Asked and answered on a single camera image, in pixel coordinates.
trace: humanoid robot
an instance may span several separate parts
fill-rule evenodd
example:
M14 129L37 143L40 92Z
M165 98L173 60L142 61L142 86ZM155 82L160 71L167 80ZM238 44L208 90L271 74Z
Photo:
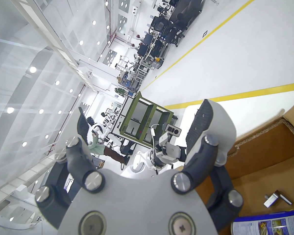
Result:
M108 122L104 121L103 123L95 123L92 117L88 117L87 122L90 124L92 128L92 132L97 132L101 140L105 142L109 142L109 140L112 140L114 145L122 145L118 137L111 133L111 130L114 125L113 119L110 119Z
M186 150L165 137L156 143L151 162L157 166L185 159L183 170L146 179L97 170L87 151L89 125L82 109L72 113L74 122L77 128L67 133L72 137L57 149L57 162L35 195L58 234L217 235L240 212L243 198L224 167L236 130L219 104L204 100L187 134ZM68 173L81 186L72 201L63 189ZM195 188L207 176L215 192L205 205Z

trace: ceiling light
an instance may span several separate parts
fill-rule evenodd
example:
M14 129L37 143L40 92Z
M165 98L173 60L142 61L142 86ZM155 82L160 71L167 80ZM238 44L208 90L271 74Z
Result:
M37 68L36 68L35 66L32 66L31 68L29 68L29 71L30 71L31 73L36 73Z
M8 114L13 113L13 111L14 111L14 108L13 108L13 107L8 107L8 108L7 108L7 113L8 113Z

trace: person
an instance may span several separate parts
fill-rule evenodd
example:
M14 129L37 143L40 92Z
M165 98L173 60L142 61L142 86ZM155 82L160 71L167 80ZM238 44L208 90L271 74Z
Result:
M91 153L98 154L98 155L106 155L111 157L112 159L119 161L120 163L124 163L127 165L129 161L129 156L121 156L116 151L112 150L111 148L103 145L98 144L99 135L97 132L92 132L92 142L89 143L88 148Z

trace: red pipe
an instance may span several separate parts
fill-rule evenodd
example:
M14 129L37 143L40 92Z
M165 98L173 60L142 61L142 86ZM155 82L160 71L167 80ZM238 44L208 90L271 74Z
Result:
M107 10L108 10L108 12L109 12L109 24L110 24L109 36L110 36L110 38L111 38L111 12L110 12L110 10L108 9L108 6L107 6Z
M84 84L83 87L82 87L82 89L81 89L81 91L80 91L80 93L82 93L82 90L83 90L85 87L86 87L86 85ZM74 107L74 105L75 105L75 103L76 103L76 101L77 101L78 98L79 98L79 97L77 96L77 97L76 97L76 100L75 100L74 103L73 103L73 106L72 106L71 109L70 109L70 111L73 109L73 107ZM63 122L63 124L62 124L62 126L61 126L61 128L60 128L60 130L61 130L62 127L64 126L65 121L68 119L68 117L69 117L69 114L67 114L67 116L66 116L66 118L65 118L65 120L64 120L64 122ZM57 140L58 136L59 136L59 133L57 134L56 138L54 139L54 142ZM50 154L50 152L53 151L53 150L52 150L52 147L54 147L54 144L51 146L50 150L48 151L47 156Z

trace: white robot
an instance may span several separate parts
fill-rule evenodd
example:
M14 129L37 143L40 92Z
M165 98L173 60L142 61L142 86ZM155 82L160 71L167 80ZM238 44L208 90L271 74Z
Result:
M203 104L207 103L211 105L215 117L211 119L210 126L202 132L200 139L204 138L205 141L210 142L214 140L219 141L218 156L215 165L223 166L226 163L227 153L235 142L236 129L222 106L210 100L205 100ZM153 128L151 129L151 134L155 136ZM187 164L189 161L186 160L187 148L172 145L168 141L169 133L166 132L159 138L159 141L156 142L154 149L150 149L145 153L138 151L134 156L133 164L128 166L121 173L121 176L133 179L149 178L158 174L158 172L166 168L167 165L173 166L173 163L177 161Z
M96 169L87 151L89 125L82 109L73 111L72 117L77 123L70 130L74 136L66 143L59 139L57 145L63 147L35 194L39 210L58 235L217 235L242 209L243 198L224 167L236 130L217 103L203 101L188 131L187 149L169 144L164 136L152 150L154 165L184 160L183 170L170 169L146 179ZM73 200L63 189L69 173L81 187ZM215 192L205 205L195 188L208 176Z
M91 117L87 118L87 122L90 124L92 131L97 132L101 140L106 142L112 140L114 145L121 146L122 142L111 133L114 121L114 119L105 117L103 123L95 123Z

